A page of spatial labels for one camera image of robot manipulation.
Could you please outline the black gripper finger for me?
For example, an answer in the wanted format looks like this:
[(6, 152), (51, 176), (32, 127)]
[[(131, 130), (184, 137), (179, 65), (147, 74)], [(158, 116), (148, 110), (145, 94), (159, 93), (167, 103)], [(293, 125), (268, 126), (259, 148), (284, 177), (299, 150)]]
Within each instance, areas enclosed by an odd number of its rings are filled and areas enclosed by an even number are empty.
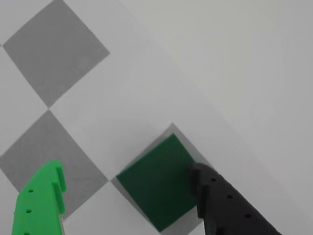
[(218, 172), (190, 166), (191, 193), (206, 235), (279, 235), (280, 233)]

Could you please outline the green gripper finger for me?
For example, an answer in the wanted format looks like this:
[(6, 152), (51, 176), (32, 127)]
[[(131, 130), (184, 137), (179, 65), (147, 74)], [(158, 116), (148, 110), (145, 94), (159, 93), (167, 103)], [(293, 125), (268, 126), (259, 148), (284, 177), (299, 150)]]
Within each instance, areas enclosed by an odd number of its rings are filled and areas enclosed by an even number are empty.
[(66, 191), (62, 162), (42, 166), (17, 197), (12, 234), (63, 235)]

